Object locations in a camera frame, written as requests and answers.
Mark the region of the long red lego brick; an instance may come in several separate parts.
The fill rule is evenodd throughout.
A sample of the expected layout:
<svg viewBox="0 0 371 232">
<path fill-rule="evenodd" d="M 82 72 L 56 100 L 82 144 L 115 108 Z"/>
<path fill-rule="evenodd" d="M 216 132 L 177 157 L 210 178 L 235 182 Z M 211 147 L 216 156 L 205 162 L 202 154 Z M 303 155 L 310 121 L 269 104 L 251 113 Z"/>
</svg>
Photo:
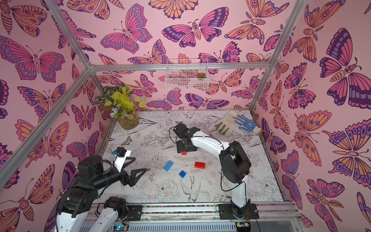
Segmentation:
<svg viewBox="0 0 371 232">
<path fill-rule="evenodd" d="M 195 165 L 194 165 L 195 168 L 197 169 L 205 169 L 206 167 L 206 164 L 204 162 L 195 162 Z"/>
</svg>

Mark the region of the small blue lego brick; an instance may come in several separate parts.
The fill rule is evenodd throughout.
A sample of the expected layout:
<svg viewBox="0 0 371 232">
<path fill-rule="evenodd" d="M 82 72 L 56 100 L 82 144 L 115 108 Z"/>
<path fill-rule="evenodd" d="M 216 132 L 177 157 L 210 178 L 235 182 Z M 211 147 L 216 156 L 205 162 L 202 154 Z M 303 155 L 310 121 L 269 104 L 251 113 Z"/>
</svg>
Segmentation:
<svg viewBox="0 0 371 232">
<path fill-rule="evenodd" d="M 184 177 L 186 176 L 186 172 L 181 171 L 181 172 L 179 173 L 179 176 L 180 176 L 181 178 L 184 178 Z"/>
</svg>

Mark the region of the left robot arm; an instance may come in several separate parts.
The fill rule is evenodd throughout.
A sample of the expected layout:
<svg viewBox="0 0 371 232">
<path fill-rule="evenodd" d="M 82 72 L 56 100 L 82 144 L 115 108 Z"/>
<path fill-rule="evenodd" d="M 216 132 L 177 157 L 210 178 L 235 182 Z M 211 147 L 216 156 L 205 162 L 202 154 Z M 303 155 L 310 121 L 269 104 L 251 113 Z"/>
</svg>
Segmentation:
<svg viewBox="0 0 371 232">
<path fill-rule="evenodd" d="M 118 156 L 114 162 L 91 156 L 79 162 L 77 181 L 64 192 L 59 202 L 55 231 L 79 232 L 93 203 L 114 183 L 135 186 L 147 169 L 126 172 L 125 168 L 134 161 L 135 158 L 127 156 Z"/>
</svg>

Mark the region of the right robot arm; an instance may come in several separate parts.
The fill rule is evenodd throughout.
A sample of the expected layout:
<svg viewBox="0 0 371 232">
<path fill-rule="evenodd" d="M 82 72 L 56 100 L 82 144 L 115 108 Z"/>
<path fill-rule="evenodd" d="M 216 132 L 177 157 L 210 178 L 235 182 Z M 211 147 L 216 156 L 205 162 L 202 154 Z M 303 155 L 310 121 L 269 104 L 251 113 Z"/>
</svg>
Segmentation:
<svg viewBox="0 0 371 232">
<path fill-rule="evenodd" d="M 250 174 L 251 161 L 243 147 L 237 141 L 222 142 L 205 134 L 196 127 L 187 128 L 185 124 L 177 124 L 173 132 L 180 139 L 176 142 L 177 152 L 193 152 L 201 148 L 220 160 L 222 178 L 231 183 L 231 210 L 236 218 L 245 218 L 250 207 L 247 197 L 247 180 Z"/>
</svg>

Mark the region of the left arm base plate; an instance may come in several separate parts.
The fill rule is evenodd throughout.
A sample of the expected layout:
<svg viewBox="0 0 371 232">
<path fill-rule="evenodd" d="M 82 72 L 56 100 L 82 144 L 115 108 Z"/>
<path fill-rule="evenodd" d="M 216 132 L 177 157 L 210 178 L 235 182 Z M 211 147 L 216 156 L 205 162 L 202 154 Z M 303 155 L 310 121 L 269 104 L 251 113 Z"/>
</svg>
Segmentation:
<svg viewBox="0 0 371 232">
<path fill-rule="evenodd" d="M 142 216 L 142 205 L 127 205 L 127 215 L 124 221 L 140 221 Z"/>
</svg>

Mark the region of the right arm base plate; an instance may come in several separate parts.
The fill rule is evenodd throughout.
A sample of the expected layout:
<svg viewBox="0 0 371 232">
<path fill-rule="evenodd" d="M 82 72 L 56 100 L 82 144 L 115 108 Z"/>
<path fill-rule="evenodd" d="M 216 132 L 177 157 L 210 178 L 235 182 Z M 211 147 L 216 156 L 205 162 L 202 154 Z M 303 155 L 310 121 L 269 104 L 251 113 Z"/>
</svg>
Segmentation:
<svg viewBox="0 0 371 232">
<path fill-rule="evenodd" d="M 234 204 L 218 204 L 216 206 L 220 219 L 259 219 L 259 213 L 255 204 L 247 204 L 238 208 Z"/>
</svg>

